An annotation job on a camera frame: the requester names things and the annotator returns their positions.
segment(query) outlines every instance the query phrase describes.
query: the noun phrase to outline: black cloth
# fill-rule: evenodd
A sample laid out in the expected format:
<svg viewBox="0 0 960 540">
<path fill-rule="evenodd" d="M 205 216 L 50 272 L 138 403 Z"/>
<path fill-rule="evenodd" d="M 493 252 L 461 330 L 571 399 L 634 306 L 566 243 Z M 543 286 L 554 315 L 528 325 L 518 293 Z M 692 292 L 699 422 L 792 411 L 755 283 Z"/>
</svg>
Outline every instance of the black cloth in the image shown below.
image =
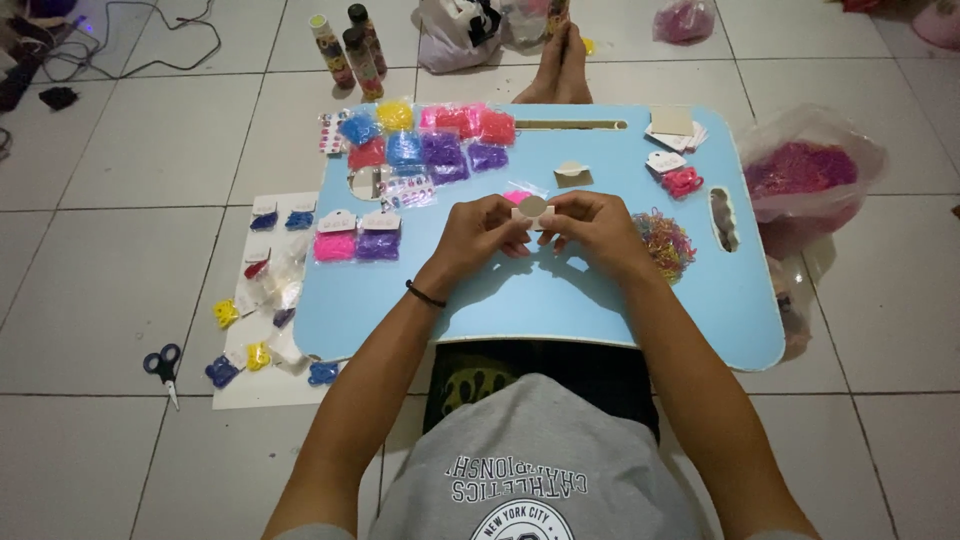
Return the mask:
<svg viewBox="0 0 960 540">
<path fill-rule="evenodd" d="M 475 404 L 528 373 L 541 373 L 600 410 L 640 422 L 660 442 L 643 353 L 570 341 L 495 340 L 437 346 L 423 432 L 458 406 Z"/>
</svg>

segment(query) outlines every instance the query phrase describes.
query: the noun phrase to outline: white tile floor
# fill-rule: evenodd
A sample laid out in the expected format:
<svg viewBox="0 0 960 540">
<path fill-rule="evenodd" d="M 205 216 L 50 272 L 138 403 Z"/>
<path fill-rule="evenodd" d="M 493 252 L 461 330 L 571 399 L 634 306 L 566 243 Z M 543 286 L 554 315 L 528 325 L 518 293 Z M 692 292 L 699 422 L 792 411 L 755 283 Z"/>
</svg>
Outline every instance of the white tile floor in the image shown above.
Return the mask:
<svg viewBox="0 0 960 540">
<path fill-rule="evenodd" d="M 49 112 L 37 76 L 0 162 L 0 538 L 258 537 L 314 406 L 210 410 L 201 367 L 223 336 L 209 305 L 232 290 L 252 197 L 315 189 L 317 114 L 342 95 L 305 18 L 338 0 L 215 3 L 220 53 L 188 75 L 152 67 L 114 83 L 83 74 L 81 100 Z M 813 340 L 805 354 L 738 375 L 787 483 L 826 538 L 960 537 L 960 55 L 934 51 L 895 17 L 819 0 L 718 0 L 715 35 L 651 42 L 656 2 L 573 3 L 600 43 L 588 66 L 603 103 L 694 102 L 736 130 L 803 101 L 839 109 L 890 151 L 890 169 L 833 239 L 789 261 Z M 157 0 L 191 16 L 204 0 Z M 509 101 L 537 56 L 506 51 L 458 75 L 416 68 L 417 3 L 370 0 L 391 94 Z M 104 2 L 82 0 L 90 31 Z M 163 30 L 115 6 L 109 72 L 189 64 L 203 28 Z M 610 13 L 626 13 L 615 17 Z M 67 66 L 51 65 L 55 77 Z M 182 411 L 139 359 L 185 343 Z M 429 365 L 411 392 L 423 393 Z M 425 399 L 408 398 L 360 493 L 361 538 L 406 453 Z M 663 454 L 720 533 L 703 484 L 666 431 Z"/>
</svg>

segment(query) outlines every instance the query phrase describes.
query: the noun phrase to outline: bottle cap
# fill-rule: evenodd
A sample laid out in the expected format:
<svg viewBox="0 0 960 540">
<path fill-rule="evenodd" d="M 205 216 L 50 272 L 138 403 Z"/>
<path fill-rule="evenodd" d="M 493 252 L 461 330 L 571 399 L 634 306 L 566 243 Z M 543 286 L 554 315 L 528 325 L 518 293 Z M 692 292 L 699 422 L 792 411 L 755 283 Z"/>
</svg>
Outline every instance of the bottle cap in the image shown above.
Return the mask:
<svg viewBox="0 0 960 540">
<path fill-rule="evenodd" d="M 363 46 L 365 36 L 362 28 L 350 28 L 344 32 L 344 46 L 347 49 L 359 49 Z"/>
<path fill-rule="evenodd" d="M 370 17 L 367 15 L 367 8 L 365 8 L 363 4 L 353 4 L 347 8 L 347 16 L 350 17 L 350 22 L 353 24 L 367 22 L 367 19 Z"/>
</svg>

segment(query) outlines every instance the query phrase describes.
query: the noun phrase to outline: hand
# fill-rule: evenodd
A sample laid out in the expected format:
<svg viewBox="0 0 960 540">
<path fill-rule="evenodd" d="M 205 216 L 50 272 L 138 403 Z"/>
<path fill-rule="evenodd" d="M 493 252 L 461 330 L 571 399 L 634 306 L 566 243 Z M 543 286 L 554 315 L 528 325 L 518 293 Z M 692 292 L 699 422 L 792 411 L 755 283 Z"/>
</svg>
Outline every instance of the hand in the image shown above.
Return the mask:
<svg viewBox="0 0 960 540">
<path fill-rule="evenodd" d="M 423 265 L 414 286 L 434 300 L 446 300 L 453 286 L 480 269 L 497 250 L 509 258 L 530 255 L 530 220 L 511 219 L 516 207 L 502 195 L 488 195 L 450 209 L 433 256 Z"/>
<path fill-rule="evenodd" d="M 558 254 L 569 240 L 576 240 L 600 269 L 620 284 L 654 275 L 651 270 L 656 273 L 647 246 L 619 197 L 578 189 L 548 203 L 556 213 L 540 218 L 544 231 L 539 245 L 545 246 L 559 234 L 553 248 Z"/>
</svg>

